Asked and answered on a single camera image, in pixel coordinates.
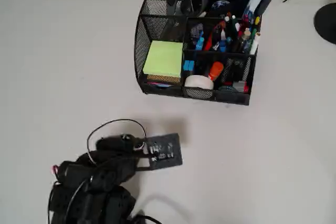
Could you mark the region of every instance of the black lamp base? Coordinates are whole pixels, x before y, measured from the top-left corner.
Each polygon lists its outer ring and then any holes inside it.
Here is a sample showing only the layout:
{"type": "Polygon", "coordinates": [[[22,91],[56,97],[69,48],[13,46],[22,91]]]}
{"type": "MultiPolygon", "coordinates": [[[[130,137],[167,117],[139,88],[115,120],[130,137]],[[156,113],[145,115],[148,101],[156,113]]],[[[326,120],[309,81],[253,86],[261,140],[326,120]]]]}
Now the black lamp base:
{"type": "Polygon", "coordinates": [[[317,11],[314,26],[323,39],[336,45],[336,3],[325,5],[317,11]]]}

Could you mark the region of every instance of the desk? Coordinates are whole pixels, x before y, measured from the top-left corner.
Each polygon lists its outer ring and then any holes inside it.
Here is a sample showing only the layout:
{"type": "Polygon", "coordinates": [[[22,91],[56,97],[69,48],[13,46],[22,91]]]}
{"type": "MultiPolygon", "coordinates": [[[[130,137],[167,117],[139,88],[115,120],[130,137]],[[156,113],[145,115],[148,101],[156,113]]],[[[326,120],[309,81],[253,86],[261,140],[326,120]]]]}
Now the desk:
{"type": "MultiPolygon", "coordinates": [[[[134,211],[163,224],[335,223],[335,45],[312,23],[322,4],[267,10],[246,107],[143,94],[141,3],[0,0],[1,222],[46,223],[51,166],[85,152],[101,123],[133,118],[148,135],[178,132],[184,159],[129,181],[134,211]]],[[[140,134],[101,135],[112,132],[140,134]]]]}

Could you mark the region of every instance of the tape roll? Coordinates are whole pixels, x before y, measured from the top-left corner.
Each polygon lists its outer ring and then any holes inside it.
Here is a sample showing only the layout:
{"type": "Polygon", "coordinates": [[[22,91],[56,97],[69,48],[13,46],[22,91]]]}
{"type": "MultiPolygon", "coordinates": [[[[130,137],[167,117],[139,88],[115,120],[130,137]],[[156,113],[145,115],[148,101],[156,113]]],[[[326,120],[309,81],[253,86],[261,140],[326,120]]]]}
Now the tape roll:
{"type": "Polygon", "coordinates": [[[185,79],[184,86],[189,88],[213,89],[214,82],[208,77],[193,75],[185,79]]]}

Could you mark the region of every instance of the black mesh desk organizer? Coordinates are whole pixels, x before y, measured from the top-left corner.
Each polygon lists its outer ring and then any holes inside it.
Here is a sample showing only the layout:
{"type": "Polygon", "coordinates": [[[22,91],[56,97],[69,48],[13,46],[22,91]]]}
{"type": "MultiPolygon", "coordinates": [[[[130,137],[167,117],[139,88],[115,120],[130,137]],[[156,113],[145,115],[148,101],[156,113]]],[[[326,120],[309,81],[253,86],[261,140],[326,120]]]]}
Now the black mesh desk organizer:
{"type": "MultiPolygon", "coordinates": [[[[209,0],[207,10],[217,0],[209,0]]],[[[249,0],[227,0],[231,3],[231,13],[237,18],[243,15],[244,9],[249,0]]],[[[197,24],[203,24],[204,31],[207,28],[213,28],[222,18],[195,18],[184,16],[167,16],[166,15],[166,1],[165,0],[144,0],[139,16],[135,32],[134,43],[134,67],[135,75],[141,90],[145,94],[159,94],[168,95],[172,97],[183,97],[207,101],[216,101],[224,103],[234,103],[241,105],[249,105],[249,100],[253,85],[253,76],[256,64],[255,55],[237,54],[230,52],[217,51],[196,51],[195,46],[191,43],[191,28],[197,24]],[[175,24],[183,24],[184,35],[179,38],[172,38],[170,40],[162,39],[162,32],[167,22],[174,22],[175,24]],[[144,67],[151,42],[153,40],[165,40],[183,42],[182,62],[181,62],[181,79],[179,82],[165,82],[160,83],[172,84],[172,87],[160,88],[156,85],[150,84],[147,75],[143,73],[144,67]],[[221,75],[214,82],[213,90],[206,90],[201,88],[184,87],[185,78],[188,76],[183,71],[184,60],[196,59],[197,63],[211,64],[215,61],[220,61],[224,64],[224,70],[221,75]],[[249,86],[247,93],[240,93],[236,91],[220,91],[218,87],[223,85],[226,81],[244,80],[249,86]]]]}

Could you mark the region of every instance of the green sticky notes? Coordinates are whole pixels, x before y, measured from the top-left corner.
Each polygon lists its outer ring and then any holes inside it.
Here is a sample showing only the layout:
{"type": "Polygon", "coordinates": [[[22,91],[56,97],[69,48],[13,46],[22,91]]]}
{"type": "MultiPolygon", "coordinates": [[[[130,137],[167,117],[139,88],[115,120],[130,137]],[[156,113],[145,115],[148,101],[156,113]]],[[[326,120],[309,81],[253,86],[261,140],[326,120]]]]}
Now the green sticky notes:
{"type": "Polygon", "coordinates": [[[152,41],[143,72],[181,77],[182,46],[180,42],[152,41]]]}

